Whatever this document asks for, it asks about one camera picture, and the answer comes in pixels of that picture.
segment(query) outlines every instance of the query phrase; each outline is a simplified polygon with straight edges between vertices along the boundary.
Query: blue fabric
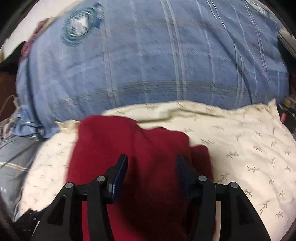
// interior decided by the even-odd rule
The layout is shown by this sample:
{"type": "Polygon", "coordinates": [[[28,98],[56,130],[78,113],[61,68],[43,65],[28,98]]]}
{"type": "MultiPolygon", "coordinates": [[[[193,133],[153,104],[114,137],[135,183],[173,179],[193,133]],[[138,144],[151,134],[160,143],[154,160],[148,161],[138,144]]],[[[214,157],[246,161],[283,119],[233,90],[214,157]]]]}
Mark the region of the blue fabric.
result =
{"type": "Polygon", "coordinates": [[[21,62],[14,132],[49,138],[54,121],[140,103],[235,109],[281,101],[288,94],[281,27],[245,0],[85,0],[21,62]]]}

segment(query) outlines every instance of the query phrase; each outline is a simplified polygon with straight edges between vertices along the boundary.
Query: metal bolt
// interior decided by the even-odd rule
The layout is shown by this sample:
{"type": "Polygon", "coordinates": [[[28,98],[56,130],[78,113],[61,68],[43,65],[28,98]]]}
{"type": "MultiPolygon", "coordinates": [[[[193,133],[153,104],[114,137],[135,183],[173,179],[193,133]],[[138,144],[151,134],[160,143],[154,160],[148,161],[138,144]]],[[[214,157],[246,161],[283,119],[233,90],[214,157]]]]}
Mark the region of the metal bolt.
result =
{"type": "Polygon", "coordinates": [[[106,180],[106,178],[104,176],[99,176],[97,179],[96,179],[98,182],[103,182],[106,180]]]}
{"type": "Polygon", "coordinates": [[[233,188],[237,188],[239,185],[235,182],[230,183],[230,186],[233,188]]]}
{"type": "Polygon", "coordinates": [[[198,179],[202,182],[206,181],[207,180],[207,177],[205,176],[199,176],[198,179]]]}
{"type": "Polygon", "coordinates": [[[71,187],[73,187],[73,183],[67,183],[65,187],[66,188],[71,188],[71,187]]]}

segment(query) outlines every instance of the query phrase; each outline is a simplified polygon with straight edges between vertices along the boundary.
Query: red garment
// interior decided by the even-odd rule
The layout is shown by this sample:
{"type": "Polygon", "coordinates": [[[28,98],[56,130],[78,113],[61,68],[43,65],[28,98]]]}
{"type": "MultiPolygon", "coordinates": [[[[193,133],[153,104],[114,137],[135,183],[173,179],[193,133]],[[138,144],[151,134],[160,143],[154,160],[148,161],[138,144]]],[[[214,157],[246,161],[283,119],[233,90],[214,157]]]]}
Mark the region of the red garment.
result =
{"type": "MultiPolygon", "coordinates": [[[[188,204],[181,194],[175,157],[182,154],[201,175],[213,179],[207,148],[190,148],[182,132],[144,130],[129,118],[93,116],[79,126],[67,182],[92,181],[120,154],[128,156],[128,171],[118,200],[107,207],[115,241],[188,240],[188,204]]],[[[89,241],[86,203],[82,224],[83,240],[89,241]]]]}

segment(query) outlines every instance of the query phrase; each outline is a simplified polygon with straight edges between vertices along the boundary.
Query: bed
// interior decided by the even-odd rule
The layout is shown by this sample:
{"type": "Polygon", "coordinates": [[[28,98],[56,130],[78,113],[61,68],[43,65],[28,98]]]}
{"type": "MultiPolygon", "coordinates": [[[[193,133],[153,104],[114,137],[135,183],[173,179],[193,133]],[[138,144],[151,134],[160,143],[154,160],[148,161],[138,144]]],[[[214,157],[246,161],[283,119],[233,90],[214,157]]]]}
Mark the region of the bed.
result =
{"type": "Polygon", "coordinates": [[[120,115],[206,145],[214,181],[238,182],[281,240],[296,218],[296,144],[276,109],[289,88],[277,17],[255,0],[78,2],[40,0],[1,49],[9,55],[58,16],[18,69],[13,134],[47,141],[13,218],[43,209],[64,185],[79,121],[120,115]]]}

